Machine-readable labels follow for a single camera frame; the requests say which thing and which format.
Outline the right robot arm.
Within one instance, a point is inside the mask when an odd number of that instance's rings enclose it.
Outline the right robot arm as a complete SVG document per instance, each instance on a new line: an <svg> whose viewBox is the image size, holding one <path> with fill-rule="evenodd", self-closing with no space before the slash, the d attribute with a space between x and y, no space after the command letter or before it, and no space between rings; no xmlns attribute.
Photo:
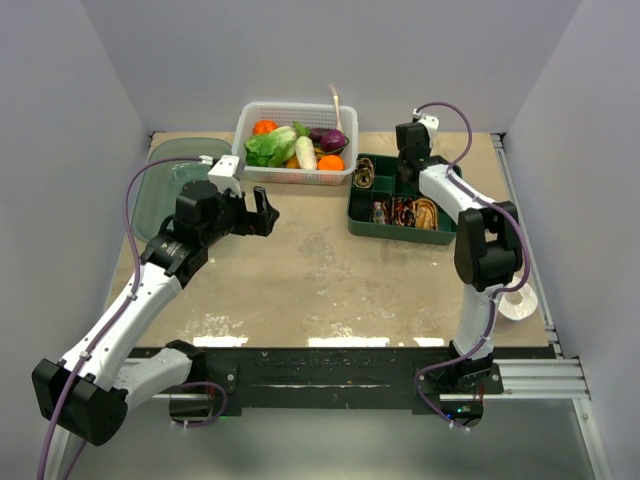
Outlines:
<svg viewBox="0 0 640 480"><path fill-rule="evenodd" d="M523 264L522 231L511 202L495 202L465 182L454 166L430 150L427 127L412 121L395 127L400 178L434 201L456 223L454 266L464 284L451 358L421 372L445 369L448 386L469 392L491 366L496 310Z"/></svg>

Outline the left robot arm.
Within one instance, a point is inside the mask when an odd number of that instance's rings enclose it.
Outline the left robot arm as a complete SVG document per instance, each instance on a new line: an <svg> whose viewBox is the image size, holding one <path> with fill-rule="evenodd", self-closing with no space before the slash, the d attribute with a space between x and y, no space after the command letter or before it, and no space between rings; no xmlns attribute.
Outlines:
<svg viewBox="0 0 640 480"><path fill-rule="evenodd" d="M31 378L44 418L88 443L108 442L129 410L174 385L200 390L207 368L194 347L176 341L149 365L142 381L126 380L121 369L149 325L208 262L209 249L229 234L271 234L280 213L265 189L253 189L255 211L243 195L209 181L185 184L174 212L138 257L128 289L121 292L92 330L60 360L43 359Z"/></svg>

